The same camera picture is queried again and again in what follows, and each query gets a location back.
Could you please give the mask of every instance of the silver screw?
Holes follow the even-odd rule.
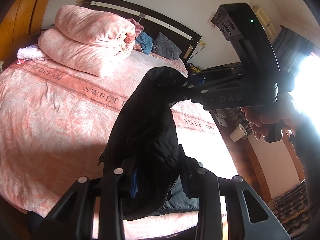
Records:
[[[82,177],[80,177],[80,178],[78,179],[78,182],[79,182],[79,183],[85,183],[85,182],[87,182],[87,180],[88,180],[88,178],[87,178],[86,176],[82,176]]]
[[[239,175],[236,175],[233,177],[233,179],[236,181],[236,182],[242,182],[243,181],[243,178]]]
[[[206,174],[207,173],[207,170],[205,168],[199,168],[197,171],[199,174]]]
[[[116,168],[114,171],[113,171],[115,174],[122,174],[123,173],[123,169],[122,168]]]

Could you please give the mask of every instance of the ceiling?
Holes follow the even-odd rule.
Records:
[[[274,1],[286,20],[307,29],[320,40],[320,26],[303,0]]]

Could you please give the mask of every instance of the red stripe on bedspread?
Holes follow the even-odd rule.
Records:
[[[25,64],[22,70],[26,73],[40,78],[43,81],[58,86],[70,93],[76,94],[84,99],[91,101],[99,106],[119,113],[128,96],[107,90],[104,87],[90,82],[87,79],[75,76],[66,71],[50,68],[41,64]],[[202,118],[185,114],[172,109],[172,114],[176,127],[199,132],[217,133],[216,125]]]

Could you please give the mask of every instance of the bed sheet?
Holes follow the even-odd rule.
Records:
[[[12,64],[0,75],[0,194],[19,209],[46,216],[79,176],[100,177],[98,158],[121,107],[156,66],[174,68],[137,51],[104,78],[53,60]],[[190,101],[177,103],[172,112],[186,155],[217,176],[230,179],[236,174],[209,112]],[[190,228],[197,224],[197,212],[125,221],[126,239],[139,239],[146,224],[155,228],[159,223],[168,230],[148,230],[143,237]]]

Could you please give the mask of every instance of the cable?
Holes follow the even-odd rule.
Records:
[[[193,56],[191,56],[191,58],[189,58],[188,60],[191,60],[195,55],[197,55],[201,50],[199,50],[196,54],[194,54]]]

